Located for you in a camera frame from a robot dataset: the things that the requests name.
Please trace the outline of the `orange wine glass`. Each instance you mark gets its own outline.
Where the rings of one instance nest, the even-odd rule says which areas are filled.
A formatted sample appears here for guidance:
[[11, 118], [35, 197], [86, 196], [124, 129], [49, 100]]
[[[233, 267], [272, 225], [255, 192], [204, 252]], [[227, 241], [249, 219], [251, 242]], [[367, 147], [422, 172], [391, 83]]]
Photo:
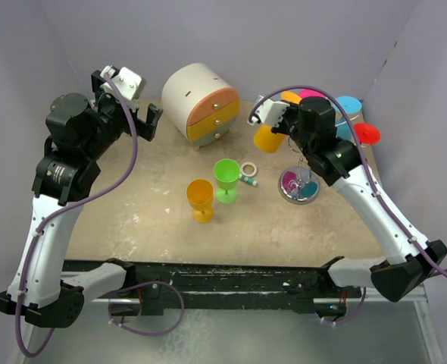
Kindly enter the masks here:
[[[299, 104], [299, 102], [301, 101], [299, 95], [291, 91], [282, 92], [281, 99], [281, 101], [290, 102], [291, 104]], [[282, 134], [272, 133], [270, 131], [270, 126], [263, 124], [259, 125], [259, 129], [253, 137], [254, 144], [263, 152], [275, 153], [279, 149], [286, 136]]]
[[208, 223], [214, 217], [212, 207], [214, 189], [208, 180], [192, 181], [186, 189], [186, 198], [192, 207], [192, 216], [198, 223]]

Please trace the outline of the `pink plastic wine glass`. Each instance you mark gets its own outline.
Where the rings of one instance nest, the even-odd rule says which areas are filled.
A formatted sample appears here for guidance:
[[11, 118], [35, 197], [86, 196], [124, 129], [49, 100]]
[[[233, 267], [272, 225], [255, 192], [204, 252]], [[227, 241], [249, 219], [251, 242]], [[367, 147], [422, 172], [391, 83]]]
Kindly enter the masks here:
[[318, 91], [315, 90], [311, 90], [311, 89], [303, 89], [299, 92], [299, 97], [301, 99], [306, 99], [309, 97], [321, 97], [321, 98], [325, 98], [325, 95], [323, 95], [322, 93], [319, 93]]

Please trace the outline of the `red plastic wine glass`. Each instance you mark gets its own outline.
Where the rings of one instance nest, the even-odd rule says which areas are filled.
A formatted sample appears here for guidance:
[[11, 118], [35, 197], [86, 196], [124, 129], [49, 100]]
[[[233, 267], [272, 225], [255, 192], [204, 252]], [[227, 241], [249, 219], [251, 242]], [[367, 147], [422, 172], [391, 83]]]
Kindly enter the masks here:
[[357, 123], [354, 125], [358, 141], [362, 145], [372, 146], [381, 140], [381, 132], [369, 123]]

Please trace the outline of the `green plastic wine glass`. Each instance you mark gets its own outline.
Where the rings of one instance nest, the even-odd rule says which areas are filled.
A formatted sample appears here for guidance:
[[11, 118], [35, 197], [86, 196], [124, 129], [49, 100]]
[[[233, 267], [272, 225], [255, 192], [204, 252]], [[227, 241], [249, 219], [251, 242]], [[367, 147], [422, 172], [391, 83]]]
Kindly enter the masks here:
[[213, 172], [217, 183], [217, 200], [223, 204], [233, 203], [237, 198], [239, 164], [232, 159], [224, 158], [215, 163]]

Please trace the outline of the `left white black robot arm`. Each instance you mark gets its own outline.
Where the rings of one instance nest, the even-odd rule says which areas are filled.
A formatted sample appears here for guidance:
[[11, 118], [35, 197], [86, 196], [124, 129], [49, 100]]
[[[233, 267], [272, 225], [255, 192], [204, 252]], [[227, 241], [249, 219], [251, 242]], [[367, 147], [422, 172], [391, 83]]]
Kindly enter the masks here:
[[67, 328], [85, 303], [112, 291], [129, 297], [137, 287], [135, 266], [115, 258], [75, 277], [61, 276], [73, 228], [100, 173], [98, 160], [124, 133], [152, 140], [162, 114], [150, 105], [147, 118], [138, 118], [145, 80], [126, 67], [95, 71], [91, 84], [93, 100], [68, 93], [52, 102], [26, 246], [13, 281], [0, 293], [0, 312], [39, 328]]

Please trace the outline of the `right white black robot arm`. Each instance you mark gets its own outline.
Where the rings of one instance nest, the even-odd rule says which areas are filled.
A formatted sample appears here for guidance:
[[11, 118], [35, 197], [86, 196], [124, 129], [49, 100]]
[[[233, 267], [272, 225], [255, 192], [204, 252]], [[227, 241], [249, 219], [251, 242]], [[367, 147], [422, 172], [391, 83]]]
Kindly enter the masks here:
[[273, 133], [290, 137], [311, 170], [357, 212], [381, 246], [378, 259], [341, 258], [318, 278], [319, 291], [334, 297], [347, 286], [373, 287], [398, 302], [433, 273], [447, 255], [401, 213], [374, 177], [360, 146], [336, 137], [335, 109], [321, 97], [300, 103], [272, 101], [261, 120]]

